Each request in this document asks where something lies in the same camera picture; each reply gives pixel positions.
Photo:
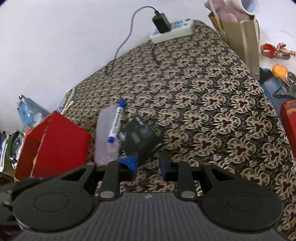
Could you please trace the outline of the translucent plastic case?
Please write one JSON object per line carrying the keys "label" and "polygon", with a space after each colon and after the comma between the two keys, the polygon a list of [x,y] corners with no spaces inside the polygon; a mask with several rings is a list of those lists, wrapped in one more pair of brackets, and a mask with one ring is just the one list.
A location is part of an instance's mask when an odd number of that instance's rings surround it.
{"label": "translucent plastic case", "polygon": [[109,162],[118,159],[118,141],[115,141],[113,144],[108,142],[108,136],[112,128],[116,110],[116,105],[110,105],[109,107],[103,109],[98,116],[96,125],[94,160],[101,166],[108,165]]}

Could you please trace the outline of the blue whiteboard marker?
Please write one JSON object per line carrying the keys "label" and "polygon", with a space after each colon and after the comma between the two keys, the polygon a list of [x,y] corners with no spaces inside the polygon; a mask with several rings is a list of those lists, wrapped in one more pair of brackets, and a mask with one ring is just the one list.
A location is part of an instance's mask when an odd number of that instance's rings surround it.
{"label": "blue whiteboard marker", "polygon": [[118,130],[120,128],[120,121],[121,121],[121,117],[122,117],[125,106],[126,106],[126,99],[124,99],[124,98],[120,99],[119,103],[118,103],[118,107],[116,109],[116,113],[115,113],[115,117],[114,117],[114,120],[112,123],[112,127],[109,132],[108,139],[107,139],[107,141],[111,144],[115,143],[115,138],[116,138]]}

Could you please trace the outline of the red cardboard box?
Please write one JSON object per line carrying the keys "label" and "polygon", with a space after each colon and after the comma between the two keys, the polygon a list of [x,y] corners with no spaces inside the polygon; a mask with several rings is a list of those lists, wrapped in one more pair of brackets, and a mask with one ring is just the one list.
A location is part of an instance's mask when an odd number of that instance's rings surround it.
{"label": "red cardboard box", "polygon": [[48,178],[86,163],[91,135],[54,111],[25,136],[15,179]]}

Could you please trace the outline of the patterned floral table cloth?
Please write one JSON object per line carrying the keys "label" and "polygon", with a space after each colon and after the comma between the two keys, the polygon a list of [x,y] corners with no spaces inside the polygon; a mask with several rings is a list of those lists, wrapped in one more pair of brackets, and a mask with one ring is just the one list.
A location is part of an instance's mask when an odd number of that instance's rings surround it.
{"label": "patterned floral table cloth", "polygon": [[160,44],[146,42],[75,87],[65,116],[93,137],[99,113],[127,101],[122,124],[138,115],[174,161],[205,162],[273,190],[283,202],[278,231],[295,240],[295,162],[263,88],[208,25]]}

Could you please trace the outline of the blue foil bag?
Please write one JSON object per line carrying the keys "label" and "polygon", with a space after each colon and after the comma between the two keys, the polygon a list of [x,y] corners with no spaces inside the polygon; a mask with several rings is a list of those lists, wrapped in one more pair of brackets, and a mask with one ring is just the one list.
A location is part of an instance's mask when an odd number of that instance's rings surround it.
{"label": "blue foil bag", "polygon": [[37,126],[50,114],[48,110],[24,95],[18,97],[17,105],[18,114],[22,123],[30,128]]}

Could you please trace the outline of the blue flat package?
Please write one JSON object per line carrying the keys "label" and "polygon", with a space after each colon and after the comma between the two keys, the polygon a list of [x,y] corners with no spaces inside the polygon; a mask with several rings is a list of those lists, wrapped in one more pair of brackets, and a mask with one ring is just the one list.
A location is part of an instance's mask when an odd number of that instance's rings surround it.
{"label": "blue flat package", "polygon": [[287,101],[291,100],[288,98],[275,98],[273,97],[274,92],[280,88],[280,84],[273,76],[273,73],[266,68],[260,68],[260,80],[259,83],[263,88],[266,96],[273,104],[273,107],[278,115],[280,115],[280,108],[282,103],[286,103]]}

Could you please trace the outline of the small red printed box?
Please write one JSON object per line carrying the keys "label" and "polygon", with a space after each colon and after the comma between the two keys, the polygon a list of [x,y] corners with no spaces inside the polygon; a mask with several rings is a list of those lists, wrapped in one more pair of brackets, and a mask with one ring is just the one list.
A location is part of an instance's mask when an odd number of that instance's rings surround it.
{"label": "small red printed box", "polygon": [[280,116],[293,156],[296,155],[296,102],[290,100],[281,104]]}

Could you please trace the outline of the white power strip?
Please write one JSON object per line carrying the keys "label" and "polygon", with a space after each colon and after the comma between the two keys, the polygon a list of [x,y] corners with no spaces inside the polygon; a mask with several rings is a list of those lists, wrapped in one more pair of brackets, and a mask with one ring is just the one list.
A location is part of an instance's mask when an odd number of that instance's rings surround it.
{"label": "white power strip", "polygon": [[150,35],[150,40],[154,44],[162,43],[168,40],[177,39],[191,35],[195,32],[195,23],[192,19],[185,19],[171,23],[170,32],[161,34],[158,29]]}

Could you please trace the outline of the black power adapter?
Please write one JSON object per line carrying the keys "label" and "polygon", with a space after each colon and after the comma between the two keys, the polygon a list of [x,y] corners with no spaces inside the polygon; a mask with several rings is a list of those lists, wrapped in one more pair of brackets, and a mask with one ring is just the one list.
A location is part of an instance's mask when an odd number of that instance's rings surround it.
{"label": "black power adapter", "polygon": [[160,34],[171,31],[171,24],[164,13],[156,14],[152,18],[152,21]]}

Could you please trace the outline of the orange round object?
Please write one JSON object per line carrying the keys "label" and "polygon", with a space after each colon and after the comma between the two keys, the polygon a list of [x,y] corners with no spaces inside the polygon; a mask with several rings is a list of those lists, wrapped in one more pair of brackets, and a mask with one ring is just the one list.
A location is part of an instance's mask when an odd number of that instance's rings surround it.
{"label": "orange round object", "polygon": [[276,64],[272,68],[272,73],[275,78],[287,79],[288,69],[285,66]]}

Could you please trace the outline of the beige paper gift bag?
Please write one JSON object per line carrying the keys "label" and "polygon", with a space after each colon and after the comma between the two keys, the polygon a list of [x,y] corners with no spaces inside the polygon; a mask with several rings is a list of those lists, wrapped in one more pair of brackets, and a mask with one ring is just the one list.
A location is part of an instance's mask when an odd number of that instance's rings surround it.
{"label": "beige paper gift bag", "polygon": [[247,65],[254,77],[260,80],[260,33],[257,19],[252,16],[250,20],[230,22],[215,18],[213,13],[208,17],[221,38]]}

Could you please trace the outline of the red decorative ornament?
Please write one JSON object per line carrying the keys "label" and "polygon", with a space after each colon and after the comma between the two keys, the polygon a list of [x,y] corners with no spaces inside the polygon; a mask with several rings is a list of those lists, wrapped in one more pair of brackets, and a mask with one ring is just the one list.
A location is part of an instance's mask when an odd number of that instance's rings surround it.
{"label": "red decorative ornament", "polygon": [[278,43],[277,46],[267,43],[263,44],[260,46],[260,52],[263,56],[269,58],[289,60],[291,57],[295,57],[295,51],[288,50],[284,43]]}

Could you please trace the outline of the pink plush toy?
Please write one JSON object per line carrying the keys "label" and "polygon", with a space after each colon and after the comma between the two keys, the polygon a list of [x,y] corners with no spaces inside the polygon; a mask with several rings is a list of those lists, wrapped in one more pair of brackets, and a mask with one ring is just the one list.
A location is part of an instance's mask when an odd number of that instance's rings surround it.
{"label": "pink plush toy", "polygon": [[213,15],[219,20],[229,22],[241,22],[251,20],[251,17],[239,11],[232,1],[224,0],[207,0],[204,3],[204,7],[210,10]]}

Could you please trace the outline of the white rolled paper tube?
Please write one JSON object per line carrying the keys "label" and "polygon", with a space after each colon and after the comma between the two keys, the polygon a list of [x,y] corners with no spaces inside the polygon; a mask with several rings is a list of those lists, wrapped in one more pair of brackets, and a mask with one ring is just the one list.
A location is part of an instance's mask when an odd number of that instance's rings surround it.
{"label": "white rolled paper tube", "polygon": [[232,2],[238,10],[248,15],[256,15],[259,11],[259,2],[257,0],[233,0]]}

